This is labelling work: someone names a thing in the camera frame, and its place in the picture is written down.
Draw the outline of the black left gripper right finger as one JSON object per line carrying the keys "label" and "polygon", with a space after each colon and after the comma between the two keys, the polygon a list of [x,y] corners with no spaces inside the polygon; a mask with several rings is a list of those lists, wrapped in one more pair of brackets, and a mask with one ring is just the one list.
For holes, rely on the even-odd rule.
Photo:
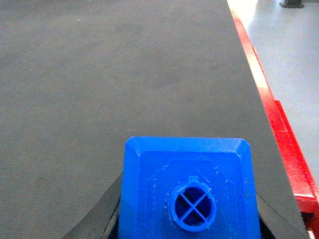
{"label": "black left gripper right finger", "polygon": [[306,230],[299,230],[257,195],[262,239],[308,239]]}

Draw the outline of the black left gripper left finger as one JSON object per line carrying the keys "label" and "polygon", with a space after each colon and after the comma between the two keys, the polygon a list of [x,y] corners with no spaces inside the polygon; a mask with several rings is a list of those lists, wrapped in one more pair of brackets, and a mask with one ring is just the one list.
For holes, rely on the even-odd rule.
{"label": "black left gripper left finger", "polygon": [[65,236],[65,239],[101,239],[108,237],[117,219],[122,174],[112,183],[88,214]]}

